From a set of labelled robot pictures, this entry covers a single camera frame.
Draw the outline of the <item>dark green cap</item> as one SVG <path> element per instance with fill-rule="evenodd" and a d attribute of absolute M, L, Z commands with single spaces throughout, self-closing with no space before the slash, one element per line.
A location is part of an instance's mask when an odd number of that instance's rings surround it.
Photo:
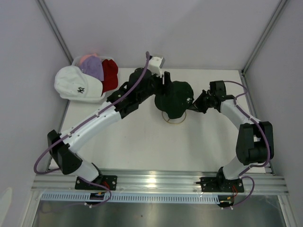
<path fill-rule="evenodd" d="M 154 99 L 156 107 L 166 112 L 171 119 L 180 118 L 193 101 L 194 91 L 184 81 L 171 81 L 169 94 L 165 96 L 162 91 L 156 94 Z"/>

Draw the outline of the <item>white NY cap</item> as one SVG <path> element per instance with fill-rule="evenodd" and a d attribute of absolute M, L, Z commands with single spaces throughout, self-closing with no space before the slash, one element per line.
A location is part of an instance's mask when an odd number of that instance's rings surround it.
<path fill-rule="evenodd" d="M 54 88 L 64 99 L 97 102 L 103 98 L 102 82 L 82 73 L 76 66 L 60 69 L 55 76 Z"/>

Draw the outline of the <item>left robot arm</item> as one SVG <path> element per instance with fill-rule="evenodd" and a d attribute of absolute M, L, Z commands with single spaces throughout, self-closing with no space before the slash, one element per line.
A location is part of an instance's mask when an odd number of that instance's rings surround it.
<path fill-rule="evenodd" d="M 64 175 L 76 174 L 85 179 L 91 189 L 102 185 L 102 174 L 93 164 L 78 155 L 80 148 L 111 124 L 136 111 L 139 105 L 164 89 L 160 67 L 137 68 L 117 91 L 102 103 L 98 110 L 69 128 L 65 133 L 55 130 L 47 134 L 50 155 Z"/>

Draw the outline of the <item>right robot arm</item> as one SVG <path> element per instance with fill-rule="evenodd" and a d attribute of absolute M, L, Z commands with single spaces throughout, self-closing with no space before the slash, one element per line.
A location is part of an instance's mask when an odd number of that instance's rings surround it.
<path fill-rule="evenodd" d="M 237 96 L 226 92 L 223 80 L 210 82 L 210 88 L 190 106 L 190 110 L 206 113 L 213 108 L 227 117 L 238 129 L 236 156 L 230 163 L 221 167 L 216 178 L 211 181 L 224 192 L 238 184 L 240 177 L 251 168 L 266 166 L 274 156 L 273 126 L 246 112 L 238 104 Z"/>

